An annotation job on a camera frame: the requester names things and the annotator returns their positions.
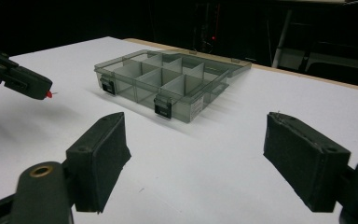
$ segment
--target chair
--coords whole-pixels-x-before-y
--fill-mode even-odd
[[[358,85],[358,1],[320,19],[298,72]]]

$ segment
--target gray plastic box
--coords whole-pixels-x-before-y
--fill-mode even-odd
[[[228,78],[252,65],[224,60],[185,50],[145,49],[98,63],[94,71],[104,91],[189,123],[228,87]]]

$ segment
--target black latch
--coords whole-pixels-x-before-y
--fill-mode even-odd
[[[100,80],[104,91],[116,95],[115,83],[113,81],[110,81],[109,79],[103,77],[101,77]]]
[[[154,99],[155,113],[164,118],[170,119],[172,117],[172,103],[171,98],[157,95]]]

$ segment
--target brass screw hole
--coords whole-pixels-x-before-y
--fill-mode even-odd
[[[33,169],[33,171],[30,173],[30,176],[35,178],[42,177],[50,174],[52,170],[52,166],[39,166]]]

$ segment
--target white table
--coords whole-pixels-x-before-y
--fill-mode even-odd
[[[111,37],[24,54],[11,60],[54,83],[36,101],[0,85],[0,199],[19,175],[65,150],[97,119],[123,111],[132,158],[102,214],[75,223],[338,223],[314,214],[264,158],[267,113],[294,116],[352,152],[358,163],[358,90],[260,66],[235,77],[191,123],[102,91],[96,63],[156,48]]]

